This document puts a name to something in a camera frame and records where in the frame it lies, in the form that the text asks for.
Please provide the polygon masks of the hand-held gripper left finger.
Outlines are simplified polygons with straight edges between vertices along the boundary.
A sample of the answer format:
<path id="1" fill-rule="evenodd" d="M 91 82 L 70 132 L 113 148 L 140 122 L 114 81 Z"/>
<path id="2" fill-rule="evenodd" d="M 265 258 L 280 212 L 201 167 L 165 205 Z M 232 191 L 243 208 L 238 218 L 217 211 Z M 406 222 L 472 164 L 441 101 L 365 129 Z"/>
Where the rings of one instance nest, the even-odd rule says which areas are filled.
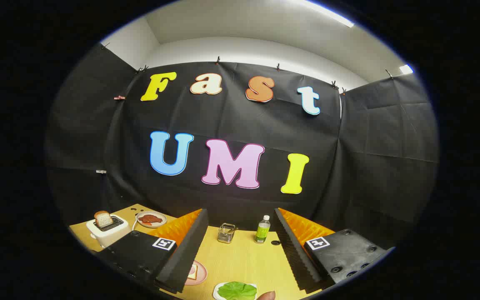
<path id="1" fill-rule="evenodd" d="M 132 230 L 96 257 L 145 288 L 180 293 L 207 227 L 208 211 L 198 209 L 152 233 Z"/>

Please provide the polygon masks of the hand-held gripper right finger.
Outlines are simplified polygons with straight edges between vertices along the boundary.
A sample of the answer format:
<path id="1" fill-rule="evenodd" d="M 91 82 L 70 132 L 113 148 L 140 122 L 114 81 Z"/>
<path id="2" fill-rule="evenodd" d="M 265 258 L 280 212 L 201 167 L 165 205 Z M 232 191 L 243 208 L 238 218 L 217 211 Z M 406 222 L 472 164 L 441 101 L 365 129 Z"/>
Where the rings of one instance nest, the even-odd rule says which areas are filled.
<path id="1" fill-rule="evenodd" d="M 355 230 L 330 230 L 280 207 L 273 220 L 297 285 L 305 292 L 343 285 L 392 252 Z"/>

